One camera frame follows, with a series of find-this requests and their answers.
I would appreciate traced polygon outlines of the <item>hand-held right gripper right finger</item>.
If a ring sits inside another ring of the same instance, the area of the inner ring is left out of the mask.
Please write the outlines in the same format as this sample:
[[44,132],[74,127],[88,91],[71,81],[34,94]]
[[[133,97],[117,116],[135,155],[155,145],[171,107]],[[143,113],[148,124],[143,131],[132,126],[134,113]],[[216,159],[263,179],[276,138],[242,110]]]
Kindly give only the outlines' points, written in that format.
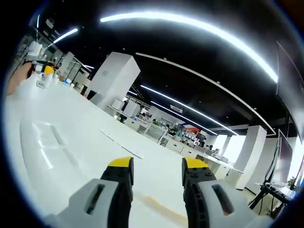
[[244,195],[216,179],[199,159],[182,158],[182,185],[190,228],[268,228],[273,223],[253,212]]

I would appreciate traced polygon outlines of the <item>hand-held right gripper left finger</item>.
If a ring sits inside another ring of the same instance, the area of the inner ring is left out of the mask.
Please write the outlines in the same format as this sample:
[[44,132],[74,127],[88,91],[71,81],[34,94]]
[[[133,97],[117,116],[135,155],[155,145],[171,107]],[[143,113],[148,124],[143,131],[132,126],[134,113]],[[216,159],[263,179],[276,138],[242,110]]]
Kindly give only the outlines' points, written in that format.
[[101,178],[92,179],[59,214],[45,217],[48,228],[127,228],[133,201],[133,157],[108,164]]

